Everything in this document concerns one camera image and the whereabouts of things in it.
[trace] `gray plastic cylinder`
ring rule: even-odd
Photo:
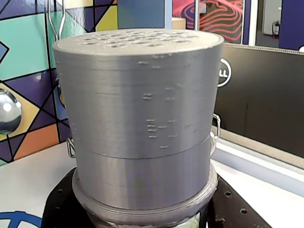
[[[84,195],[149,210],[204,188],[223,41],[191,30],[126,29],[53,45]]]

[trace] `monitor screen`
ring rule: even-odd
[[[304,157],[304,55],[225,45],[215,113],[222,128]]]

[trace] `cylinder base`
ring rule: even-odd
[[[103,221],[108,221],[115,226],[175,226],[185,219],[192,218],[199,211],[207,210],[207,205],[212,198],[218,184],[218,176],[210,164],[209,180],[206,186],[192,198],[167,208],[153,210],[126,210],[110,207],[87,196],[79,184],[77,169],[72,179],[73,192],[85,210]]]

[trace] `perforated top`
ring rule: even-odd
[[[59,40],[58,51],[84,55],[153,55],[212,48],[224,42],[220,35],[180,29],[137,28],[88,33]]]

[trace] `colorful geometric mural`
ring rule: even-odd
[[[51,0],[51,17],[59,28],[61,0]],[[48,22],[47,0],[0,1],[0,88],[22,104],[19,127],[0,134],[0,166],[64,142],[71,137],[58,88]],[[66,0],[62,38],[117,29],[116,0]]]

